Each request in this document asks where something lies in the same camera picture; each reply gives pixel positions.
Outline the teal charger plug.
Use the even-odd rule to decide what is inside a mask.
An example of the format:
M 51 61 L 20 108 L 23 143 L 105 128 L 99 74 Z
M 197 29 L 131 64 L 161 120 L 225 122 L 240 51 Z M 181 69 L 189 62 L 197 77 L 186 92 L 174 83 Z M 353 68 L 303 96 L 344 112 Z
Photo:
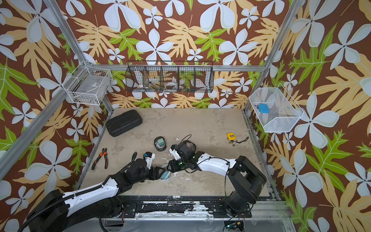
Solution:
M 166 181 L 166 180 L 168 180 L 168 179 L 170 179 L 171 178 L 171 176 L 172 176 L 172 173 L 171 172 L 168 172 L 168 171 L 166 171 L 162 176 L 161 176 L 161 180 L 163 180 L 163 181 Z

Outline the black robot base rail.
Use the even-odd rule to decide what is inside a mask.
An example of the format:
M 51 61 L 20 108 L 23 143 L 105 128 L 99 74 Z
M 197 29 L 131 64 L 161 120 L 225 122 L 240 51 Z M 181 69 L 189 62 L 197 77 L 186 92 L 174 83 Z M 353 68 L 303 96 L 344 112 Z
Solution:
M 223 196 L 118 196 L 121 209 L 103 218 L 139 219 L 145 215 L 183 218 L 251 218 L 251 203 L 233 210 Z

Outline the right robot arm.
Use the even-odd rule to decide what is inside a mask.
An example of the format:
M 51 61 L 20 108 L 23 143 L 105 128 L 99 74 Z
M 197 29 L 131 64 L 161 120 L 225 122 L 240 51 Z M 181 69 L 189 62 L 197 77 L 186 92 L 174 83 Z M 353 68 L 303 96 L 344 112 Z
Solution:
M 267 179 L 247 157 L 225 159 L 201 151 L 183 152 L 175 148 L 170 148 L 169 152 L 174 159 L 169 162 L 167 170 L 172 173 L 191 169 L 192 173 L 211 172 L 229 179 L 234 191 L 226 196 L 225 211 L 232 217 L 251 217 L 251 209 L 258 201 Z

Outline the mint green charger plug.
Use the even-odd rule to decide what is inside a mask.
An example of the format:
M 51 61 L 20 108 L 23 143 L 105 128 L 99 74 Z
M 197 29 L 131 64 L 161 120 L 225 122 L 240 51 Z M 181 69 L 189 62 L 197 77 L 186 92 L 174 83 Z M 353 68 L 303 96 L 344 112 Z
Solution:
M 163 148 L 165 147 L 165 141 L 163 138 L 160 138 L 157 140 L 157 146 L 160 147 L 160 148 Z

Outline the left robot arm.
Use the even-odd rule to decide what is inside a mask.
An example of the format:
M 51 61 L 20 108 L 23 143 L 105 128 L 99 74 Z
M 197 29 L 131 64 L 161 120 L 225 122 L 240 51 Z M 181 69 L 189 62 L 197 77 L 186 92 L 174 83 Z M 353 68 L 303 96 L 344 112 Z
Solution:
M 141 159 L 136 156 L 134 152 L 130 163 L 101 183 L 72 192 L 50 192 L 27 216 L 18 231 L 62 232 L 82 221 L 119 213 L 122 203 L 118 195 L 136 183 L 159 180 L 166 171 L 151 165 L 155 157 L 153 153 L 146 153 Z

